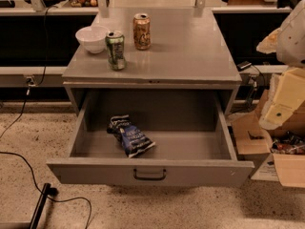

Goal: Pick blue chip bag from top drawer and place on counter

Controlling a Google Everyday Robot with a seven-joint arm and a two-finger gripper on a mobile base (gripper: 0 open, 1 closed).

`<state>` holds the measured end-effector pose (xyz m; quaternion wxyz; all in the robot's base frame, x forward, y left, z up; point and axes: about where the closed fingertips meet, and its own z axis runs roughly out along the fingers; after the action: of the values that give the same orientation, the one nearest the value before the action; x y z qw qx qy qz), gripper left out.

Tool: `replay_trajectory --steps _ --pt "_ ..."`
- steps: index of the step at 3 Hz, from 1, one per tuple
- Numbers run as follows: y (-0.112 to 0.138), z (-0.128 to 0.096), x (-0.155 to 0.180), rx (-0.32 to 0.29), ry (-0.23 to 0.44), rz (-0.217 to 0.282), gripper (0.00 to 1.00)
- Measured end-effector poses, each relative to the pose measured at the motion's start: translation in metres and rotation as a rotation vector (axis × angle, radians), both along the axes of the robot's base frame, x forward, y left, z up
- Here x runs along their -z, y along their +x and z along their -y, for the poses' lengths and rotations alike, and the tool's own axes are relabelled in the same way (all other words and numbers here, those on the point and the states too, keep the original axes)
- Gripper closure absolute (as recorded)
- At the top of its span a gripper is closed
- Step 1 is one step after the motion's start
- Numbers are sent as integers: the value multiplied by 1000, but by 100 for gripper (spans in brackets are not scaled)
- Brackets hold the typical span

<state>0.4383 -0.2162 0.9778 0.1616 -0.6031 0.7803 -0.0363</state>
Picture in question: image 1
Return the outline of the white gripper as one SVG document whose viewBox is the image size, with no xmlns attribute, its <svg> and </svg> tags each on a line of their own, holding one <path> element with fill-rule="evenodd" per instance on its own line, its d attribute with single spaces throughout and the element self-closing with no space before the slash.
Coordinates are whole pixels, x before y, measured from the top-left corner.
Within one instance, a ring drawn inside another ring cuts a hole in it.
<svg viewBox="0 0 305 229">
<path fill-rule="evenodd" d="M 274 73 L 270 82 L 271 102 L 267 102 L 259 118 L 266 130 L 282 126 L 305 100 L 305 70 L 289 68 L 282 75 Z"/>
</svg>

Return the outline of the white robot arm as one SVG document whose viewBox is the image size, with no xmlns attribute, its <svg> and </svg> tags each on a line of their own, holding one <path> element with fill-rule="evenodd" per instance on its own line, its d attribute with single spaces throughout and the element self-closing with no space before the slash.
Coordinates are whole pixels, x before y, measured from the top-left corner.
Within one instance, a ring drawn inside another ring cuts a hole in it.
<svg viewBox="0 0 305 229">
<path fill-rule="evenodd" d="M 269 98 L 259 119 L 266 130 L 282 126 L 305 100 L 305 0 L 301 0 L 281 26 L 257 46 L 258 52 L 276 53 L 279 62 L 288 66 L 270 82 Z"/>
</svg>

